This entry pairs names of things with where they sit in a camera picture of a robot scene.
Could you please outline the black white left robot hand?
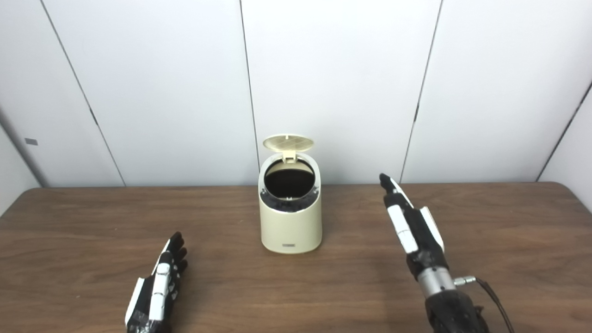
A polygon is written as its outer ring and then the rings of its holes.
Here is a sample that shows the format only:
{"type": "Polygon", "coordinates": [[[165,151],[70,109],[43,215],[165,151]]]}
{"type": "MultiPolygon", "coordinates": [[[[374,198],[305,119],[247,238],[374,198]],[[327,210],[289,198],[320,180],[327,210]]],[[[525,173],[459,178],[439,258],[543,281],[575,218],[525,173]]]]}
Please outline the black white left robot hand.
{"type": "Polygon", "coordinates": [[[171,316],[179,296],[180,279],[188,267],[187,249],[181,232],[166,242],[146,278],[138,278],[125,312],[128,333],[171,333],[171,316]]]}

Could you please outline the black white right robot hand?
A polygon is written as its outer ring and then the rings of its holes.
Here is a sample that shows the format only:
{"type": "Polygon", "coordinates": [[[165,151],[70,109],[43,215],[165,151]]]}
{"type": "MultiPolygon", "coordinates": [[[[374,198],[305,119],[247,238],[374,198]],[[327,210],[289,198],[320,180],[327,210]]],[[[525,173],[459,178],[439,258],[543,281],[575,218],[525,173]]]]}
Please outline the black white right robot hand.
{"type": "Polygon", "coordinates": [[[415,279],[425,270],[450,269],[444,242],[428,209],[413,206],[402,188],[389,175],[381,173],[379,183],[385,190],[383,204],[397,237],[406,253],[406,264],[415,279]]]}

